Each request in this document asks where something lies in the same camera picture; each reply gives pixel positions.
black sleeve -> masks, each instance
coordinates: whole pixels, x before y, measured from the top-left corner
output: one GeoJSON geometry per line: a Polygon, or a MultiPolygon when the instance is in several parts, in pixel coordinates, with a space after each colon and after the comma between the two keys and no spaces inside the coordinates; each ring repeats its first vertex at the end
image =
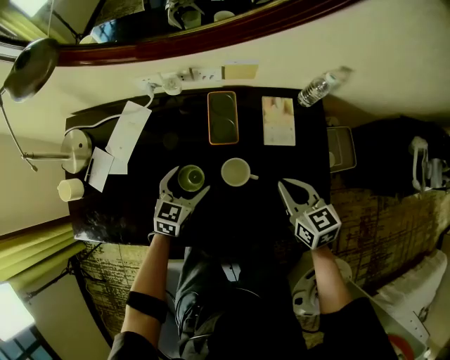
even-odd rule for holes
{"type": "Polygon", "coordinates": [[[322,351],[329,359],[397,360],[369,299],[352,301],[333,314],[321,315],[322,351]]]}
{"type": "Polygon", "coordinates": [[[125,332],[117,334],[108,360],[158,360],[158,353],[144,336],[125,332]]]}

green cup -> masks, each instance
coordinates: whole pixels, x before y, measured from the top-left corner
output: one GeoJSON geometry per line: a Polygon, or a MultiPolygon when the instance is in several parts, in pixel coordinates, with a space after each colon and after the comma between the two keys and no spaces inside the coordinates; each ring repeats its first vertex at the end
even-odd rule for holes
{"type": "Polygon", "coordinates": [[[199,191],[205,183],[205,174],[195,165],[186,165],[178,173],[178,184],[185,191],[199,191]]]}

lamp base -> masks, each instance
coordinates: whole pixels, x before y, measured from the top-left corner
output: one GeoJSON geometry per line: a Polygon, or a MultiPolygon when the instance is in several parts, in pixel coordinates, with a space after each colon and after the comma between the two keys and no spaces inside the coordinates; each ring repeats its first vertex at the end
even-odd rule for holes
{"type": "Polygon", "coordinates": [[[61,152],[69,155],[63,161],[63,169],[71,174],[82,171],[88,164],[92,156],[92,142],[89,135],[81,130],[69,131],[64,137],[61,152]]]}

power outlet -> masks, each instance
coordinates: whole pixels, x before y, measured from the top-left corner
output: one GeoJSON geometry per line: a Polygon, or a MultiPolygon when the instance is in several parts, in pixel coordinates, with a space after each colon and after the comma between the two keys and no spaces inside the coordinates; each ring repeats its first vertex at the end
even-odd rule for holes
{"type": "Polygon", "coordinates": [[[222,68],[221,67],[195,67],[192,69],[186,69],[179,72],[165,72],[162,74],[153,74],[148,76],[137,77],[134,79],[135,85],[141,90],[146,90],[147,83],[157,84],[162,86],[163,79],[169,79],[170,77],[179,77],[181,82],[220,82],[222,80],[222,68]]]}

bright white light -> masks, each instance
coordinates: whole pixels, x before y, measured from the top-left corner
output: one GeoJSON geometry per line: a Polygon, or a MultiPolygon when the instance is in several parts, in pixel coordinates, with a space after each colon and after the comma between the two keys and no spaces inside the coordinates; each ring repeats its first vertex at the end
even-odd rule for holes
{"type": "Polygon", "coordinates": [[[33,324],[33,316],[11,285],[0,283],[0,340],[8,341],[33,324]]]}
{"type": "Polygon", "coordinates": [[[47,0],[11,0],[11,2],[32,18],[47,0]]]}

